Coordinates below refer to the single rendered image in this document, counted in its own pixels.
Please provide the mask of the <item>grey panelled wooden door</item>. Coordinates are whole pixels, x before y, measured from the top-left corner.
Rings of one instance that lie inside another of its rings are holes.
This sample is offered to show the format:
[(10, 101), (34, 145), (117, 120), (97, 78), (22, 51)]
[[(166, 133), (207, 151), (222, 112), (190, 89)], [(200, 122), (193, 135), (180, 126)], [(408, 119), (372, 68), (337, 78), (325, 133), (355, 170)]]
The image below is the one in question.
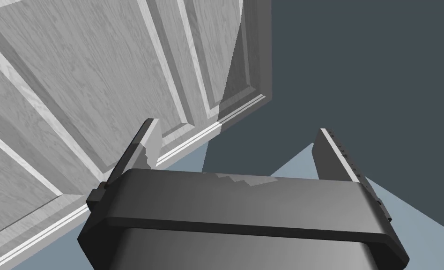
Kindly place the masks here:
[(166, 169), (270, 100), (271, 0), (0, 0), (0, 270), (87, 218), (136, 132)]

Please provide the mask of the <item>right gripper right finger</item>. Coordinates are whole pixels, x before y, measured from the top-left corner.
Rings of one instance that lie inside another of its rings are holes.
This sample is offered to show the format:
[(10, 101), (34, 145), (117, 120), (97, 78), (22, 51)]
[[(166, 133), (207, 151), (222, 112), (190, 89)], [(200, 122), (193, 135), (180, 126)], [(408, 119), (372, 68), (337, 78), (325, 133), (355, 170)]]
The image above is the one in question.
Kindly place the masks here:
[(366, 182), (365, 176), (333, 130), (318, 130), (311, 154), (320, 179)]

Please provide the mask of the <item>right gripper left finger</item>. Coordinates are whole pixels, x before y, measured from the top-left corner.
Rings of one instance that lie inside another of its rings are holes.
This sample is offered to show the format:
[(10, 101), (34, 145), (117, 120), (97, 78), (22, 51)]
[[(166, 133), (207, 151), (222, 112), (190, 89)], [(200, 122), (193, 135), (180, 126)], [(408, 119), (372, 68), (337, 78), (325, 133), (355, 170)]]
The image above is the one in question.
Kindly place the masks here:
[(162, 142), (159, 119), (146, 119), (117, 162), (106, 183), (113, 183), (129, 169), (155, 169)]

